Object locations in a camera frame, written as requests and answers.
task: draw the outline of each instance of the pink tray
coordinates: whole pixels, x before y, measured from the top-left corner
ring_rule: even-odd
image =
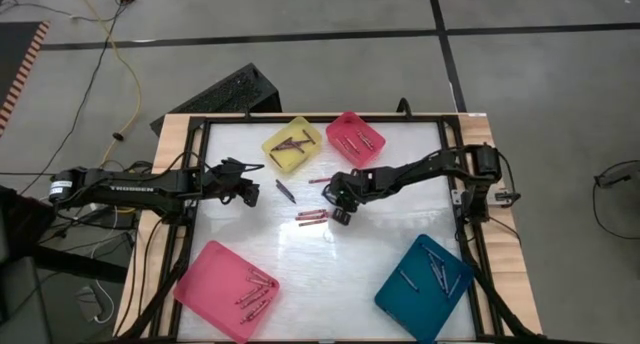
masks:
[[[247,276],[254,269],[274,283],[269,292],[259,300],[241,309],[235,304],[246,293],[258,285],[248,282]],[[180,279],[173,291],[174,297],[189,309],[237,343],[246,343],[265,313],[273,305],[280,283],[239,257],[216,241],[210,241],[204,247],[196,261]],[[258,316],[244,324],[240,321],[262,300],[271,299],[269,305]]]
[[[386,140],[354,112],[344,112],[329,126],[327,138],[356,168],[364,168],[382,151]],[[372,148],[366,145],[368,140]]]

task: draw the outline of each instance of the teal tray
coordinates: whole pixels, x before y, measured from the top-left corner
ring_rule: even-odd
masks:
[[[450,295],[436,278],[429,253],[436,262],[442,260]],[[411,283],[405,280],[401,270]],[[460,280],[454,287],[458,276]],[[423,234],[380,288],[375,303],[419,343],[431,344],[471,283],[472,269]]]

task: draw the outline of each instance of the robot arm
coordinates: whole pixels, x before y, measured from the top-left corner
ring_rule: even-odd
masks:
[[[460,164],[469,156],[472,171]],[[486,197],[489,187],[502,178],[498,150],[489,145],[467,145],[436,151],[421,160],[401,167],[379,167],[358,170],[351,174],[336,173],[323,195],[332,204],[354,213],[358,204],[397,194],[404,186],[441,175],[454,176],[467,186],[462,198],[462,210],[470,220],[488,220]]]
[[[100,203],[136,209],[150,209],[165,223],[185,224],[185,201],[219,198],[228,204],[240,196],[254,207],[259,185],[241,177],[260,165],[243,164],[228,158],[213,168],[193,167],[166,170],[160,174],[113,172],[73,168],[52,179],[49,201],[59,210]]]

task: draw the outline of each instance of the cable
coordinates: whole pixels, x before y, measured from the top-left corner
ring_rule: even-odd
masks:
[[[515,179],[513,179],[513,172],[511,172],[511,164],[509,163],[509,160],[507,160],[507,157],[505,157],[500,152],[498,152],[498,155],[500,156],[500,158],[502,158],[504,163],[507,164],[507,171],[509,172],[509,181],[511,181],[511,198],[510,198],[511,199],[511,203],[502,205],[502,207],[503,208],[511,208],[513,206],[513,204],[515,204],[516,201],[518,201],[518,199],[520,199],[520,197],[522,197],[522,195],[520,195],[520,193],[518,193],[516,191],[516,181],[515,181]]]
[[[609,171],[622,166],[622,165],[626,165],[626,164],[631,164],[631,163],[637,163],[640,160],[627,160],[627,161],[623,161],[620,163],[616,163],[610,167],[608,167],[607,169],[605,169],[602,173],[600,173],[600,175],[598,175],[598,177],[601,177],[605,174],[607,174]],[[607,229],[602,222],[600,221],[600,217],[598,217],[598,210],[596,208],[596,188],[597,188],[597,183],[593,183],[593,188],[591,191],[591,206],[593,208],[593,217],[596,219],[596,223],[598,224],[598,226],[600,228],[602,228],[602,230],[606,231],[607,233],[613,235],[614,237],[620,238],[620,239],[626,239],[626,240],[640,240],[640,237],[632,237],[632,236],[626,236],[626,235],[621,235],[621,234],[617,234],[614,233],[613,231]]]
[[[149,235],[149,239],[147,239],[147,245],[144,249],[144,257],[142,258],[143,262],[142,262],[142,288],[140,288],[140,301],[138,302],[138,316],[140,316],[140,314],[142,313],[142,298],[144,297],[144,281],[147,277],[147,257],[149,255],[149,248],[151,247],[151,241],[153,240],[153,234],[156,232],[156,229],[158,229],[158,227],[160,226],[160,223],[162,223],[162,218],[160,218],[160,220],[158,220],[158,222],[156,223],[156,225],[153,226],[153,229],[151,230],[151,234]]]
[[[88,243],[88,244],[83,244],[83,245],[78,245],[78,246],[71,247],[71,248],[69,248],[69,249],[63,249],[63,250],[61,250],[61,251],[63,251],[63,252],[69,252],[69,251],[76,250],[76,249],[80,249],[80,248],[86,248],[86,247],[88,247],[88,246],[92,246],[92,245],[95,245],[95,244],[98,244],[98,243],[108,242],[108,241],[113,240],[113,239],[115,239],[115,238],[117,238],[117,237],[119,237],[119,236],[122,236],[122,235],[124,235],[124,233],[120,233],[120,234],[118,234],[118,235],[116,235],[116,236],[112,236],[111,238],[107,238],[107,239],[99,240],[99,241],[97,241],[97,242]]]
[[[113,207],[113,227],[111,228],[111,230],[107,233],[107,235],[104,236],[104,239],[107,239],[111,236],[111,234],[113,234],[114,230],[116,230],[116,226],[118,225],[118,207],[114,206]],[[96,254],[96,249],[98,249],[99,247],[101,247],[103,245],[103,243],[98,243],[93,247],[93,250],[91,251],[91,255],[89,255],[89,258],[93,259],[94,255]],[[116,305],[113,303],[113,299],[111,298],[111,296],[109,295],[109,293],[107,293],[106,290],[104,290],[104,288],[102,287],[102,285],[100,285],[100,281],[98,279],[95,280],[96,281],[96,285],[98,286],[98,288],[100,290],[102,290],[102,293],[107,297],[107,299],[109,299],[109,303],[111,303],[111,312],[109,313],[109,316],[107,316],[105,319],[100,320],[98,318],[98,316],[96,315],[93,320],[95,320],[96,323],[98,324],[105,324],[107,323],[109,320],[111,320],[111,317],[113,316],[113,313],[116,310]]]
[[[27,295],[26,298],[24,298],[24,300],[22,300],[20,302],[20,304],[18,304],[18,306],[16,306],[16,309],[13,311],[13,313],[11,313],[9,315],[9,318],[12,318],[14,315],[16,315],[21,309],[22,307],[24,307],[25,304],[27,304],[27,302],[29,301],[29,299],[31,299],[31,297],[33,296],[33,294],[37,293],[40,288],[42,287],[42,285],[49,279],[53,278],[56,275],[62,274],[63,272],[56,272],[56,273],[51,273],[49,275],[47,275],[46,277],[44,277],[42,280],[40,280],[38,282],[38,284],[36,285],[36,287]]]
[[[55,173],[12,173],[12,172],[0,172],[0,175],[56,175]]]
[[[109,145],[109,147],[107,148],[107,151],[104,153],[104,156],[102,157],[102,163],[104,163],[109,158],[109,154],[111,154],[111,151],[113,150],[113,147],[115,146],[116,142],[124,140],[124,136],[122,134],[125,131],[127,131],[127,129],[129,129],[131,124],[133,124],[133,122],[138,117],[138,114],[140,113],[140,108],[142,106],[142,88],[136,73],[133,71],[133,68],[131,68],[129,63],[127,63],[127,61],[122,59],[122,57],[120,56],[118,47],[115,41],[113,40],[113,37],[111,36],[112,30],[107,29],[107,26],[105,25],[104,21],[102,20],[102,18],[100,18],[100,15],[96,11],[96,9],[93,7],[93,5],[89,2],[89,0],[83,0],[83,1],[91,11],[93,16],[95,16],[96,19],[98,19],[98,23],[107,34],[107,40],[109,41],[109,43],[111,43],[111,48],[113,49],[113,53],[116,55],[116,58],[118,58],[118,60],[127,68],[127,70],[129,70],[129,73],[131,73],[131,76],[133,77],[133,80],[135,81],[135,84],[136,84],[137,103],[136,103],[135,112],[133,113],[129,121],[119,131],[113,133],[114,139],[111,141],[111,144]]]
[[[8,6],[8,7],[6,7],[6,8],[4,8],[4,10],[0,11],[0,15],[2,15],[2,14],[4,14],[4,13],[8,12],[9,10],[11,10],[11,9],[13,9],[13,8],[17,8],[17,7],[21,7],[21,6],[27,6],[27,7],[34,7],[34,8],[44,9],[44,10],[48,10],[48,11],[51,11],[51,12],[54,12],[54,13],[58,13],[58,14],[62,14],[62,15],[66,15],[66,16],[68,16],[70,19],[84,20],[84,21],[94,22],[94,23],[95,23],[95,22],[98,22],[98,20],[97,20],[97,19],[87,18],[87,17],[84,17],[84,16],[82,16],[82,15],[75,15],[75,14],[73,14],[73,13],[69,13],[69,12],[66,12],[66,11],[64,11],[64,10],[54,9],[54,8],[51,8],[51,7],[48,7],[48,6],[46,6],[46,5],[42,5],[42,4],[35,4],[35,3],[20,3],[20,2],[18,2],[18,0],[13,0],[13,1],[14,1],[14,3],[11,3],[11,2],[5,2],[5,3],[1,4],[1,5],[8,4],[9,6]],[[111,17],[111,18],[109,18],[109,19],[105,19],[104,21],[105,21],[105,22],[110,22],[110,21],[113,21],[113,20],[115,20],[115,19],[116,19],[116,15],[112,16],[112,17]]]
[[[115,14],[116,18],[113,20],[113,22],[111,22],[111,29],[109,30],[110,32],[113,31],[113,28],[116,25],[116,21],[117,21],[116,19],[118,18],[118,15],[120,14],[120,10],[122,8],[123,8],[122,6],[119,6],[118,10],[116,10],[116,14]],[[71,134],[73,134],[73,131],[75,130],[76,125],[78,123],[78,118],[80,117],[80,112],[82,108],[85,106],[85,104],[87,103],[87,100],[89,99],[89,93],[91,92],[91,88],[93,87],[93,83],[96,79],[96,75],[98,74],[98,70],[100,69],[100,65],[102,64],[102,58],[104,57],[104,53],[107,50],[107,46],[108,46],[108,42],[105,40],[104,45],[102,46],[102,52],[100,53],[100,57],[98,58],[98,64],[96,65],[95,69],[93,70],[93,73],[91,74],[91,80],[89,81],[89,86],[85,90],[84,96],[82,98],[82,102],[80,103],[80,106],[76,110],[76,115],[75,115],[75,118],[73,119],[73,125],[71,126],[71,130],[69,130],[67,135],[64,137],[64,139],[62,140],[62,143],[60,143],[60,146],[58,146],[58,149],[56,149],[56,151],[51,156],[51,159],[49,159],[49,162],[47,162],[47,165],[44,167],[44,169],[42,169],[42,172],[38,174],[38,176],[36,176],[36,178],[33,179],[33,181],[29,185],[27,185],[27,187],[24,190],[20,192],[20,195],[24,194],[27,190],[29,190],[29,188],[31,188],[33,184],[35,184],[40,179],[40,177],[44,174],[44,172],[47,169],[49,169],[49,166],[51,166],[51,163],[53,163],[53,160],[56,158],[58,153],[62,150],[62,148],[66,144],[69,137],[71,137]]]
[[[120,244],[118,244],[116,246],[116,248],[118,248],[120,245],[122,245],[122,243],[127,242],[126,240],[123,240]],[[98,256],[95,257],[95,259],[99,259],[102,258],[103,256],[106,256],[108,254],[111,254],[115,251],[115,249],[112,249],[111,251],[104,253],[104,254],[100,254]],[[20,311],[20,309],[22,309],[22,307],[29,301],[29,299],[31,299],[31,297],[38,291],[40,290],[40,288],[42,288],[42,285],[49,279],[53,278],[56,275],[59,274],[64,274],[64,272],[55,272],[55,273],[51,273],[49,275],[47,275],[46,277],[44,277],[42,280],[40,280],[38,282],[38,284],[36,285],[36,287],[27,295],[26,298],[24,298],[24,300],[22,302],[20,302],[20,304],[18,304],[18,306],[16,307],[16,309],[13,311],[13,313],[11,313],[11,315],[9,315],[9,318],[13,317],[14,315],[16,315],[16,313],[18,313]]]
[[[136,245],[133,246],[133,254],[132,254],[132,258],[133,258],[133,271],[132,271],[132,276],[131,276],[131,291],[129,292],[129,301],[127,303],[127,308],[124,311],[124,315],[122,316],[122,321],[120,322],[120,325],[117,326],[118,329],[116,329],[116,331],[114,332],[114,335],[117,336],[118,333],[120,333],[120,329],[122,329],[122,325],[124,324],[124,322],[127,320],[127,315],[129,315],[129,309],[131,309],[131,302],[133,301],[133,291],[136,287],[136,261],[137,261],[137,248],[138,245],[136,243]]]
[[[518,234],[517,231],[515,231],[513,228],[511,228],[510,226],[508,226],[507,224],[501,222],[500,220],[494,218],[494,217],[489,217],[489,219],[493,220],[494,222],[502,225],[505,229],[507,229],[508,231],[512,232],[513,235],[516,236],[516,238],[518,239],[518,242],[520,243],[520,246],[522,246],[522,241],[520,240],[520,235]]]

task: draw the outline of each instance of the gray floor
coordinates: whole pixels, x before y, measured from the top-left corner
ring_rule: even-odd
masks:
[[[19,0],[90,15],[79,0]],[[101,15],[113,0],[92,0]],[[440,0],[449,28],[569,25],[640,21],[640,0]],[[52,21],[48,43],[98,42],[94,24],[36,8],[0,21]],[[119,19],[118,40],[379,29],[432,29],[429,0],[139,0]],[[469,111],[487,112],[494,138],[510,159],[523,199],[514,212],[544,332],[553,338],[610,343],[640,341],[640,250],[600,230],[591,212],[592,177],[637,158],[640,33],[554,33],[450,38]],[[390,111],[405,96],[414,111],[451,112],[437,38],[356,39],[297,43],[125,49],[142,82],[143,110],[113,158],[152,160],[147,123],[240,66],[254,62],[279,88],[285,111]],[[0,171],[41,169],[62,140],[82,99],[98,50],[42,52],[0,139]],[[134,86],[111,52],[79,126],[51,166],[95,166],[110,133],[135,105]],[[23,188],[29,177],[1,177]],[[29,194],[42,197],[41,180]],[[599,193],[604,222],[627,235],[635,225],[639,187]],[[78,232],[60,247],[99,239]],[[61,305],[86,282],[52,279],[45,292],[56,342],[80,340],[74,305]],[[109,290],[120,296],[118,286]]]

